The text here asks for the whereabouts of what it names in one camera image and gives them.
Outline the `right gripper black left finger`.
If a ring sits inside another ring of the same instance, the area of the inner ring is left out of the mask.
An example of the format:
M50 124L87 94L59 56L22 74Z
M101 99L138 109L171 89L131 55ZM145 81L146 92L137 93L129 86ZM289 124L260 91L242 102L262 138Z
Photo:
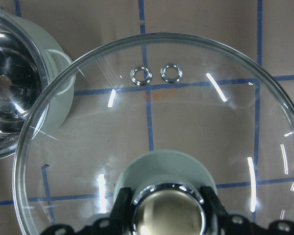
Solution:
M129 208L132 199L131 188L125 187L121 188L117 194L115 203L112 208L111 218L125 222L129 214Z

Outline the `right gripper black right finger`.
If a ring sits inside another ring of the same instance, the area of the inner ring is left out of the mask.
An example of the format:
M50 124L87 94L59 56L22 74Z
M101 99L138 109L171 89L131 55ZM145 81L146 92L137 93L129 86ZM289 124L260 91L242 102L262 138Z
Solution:
M209 186L202 186L200 188L200 194L204 199L204 202L207 204L211 213L215 214L218 220L226 220L227 212L225 207L222 205L217 194Z

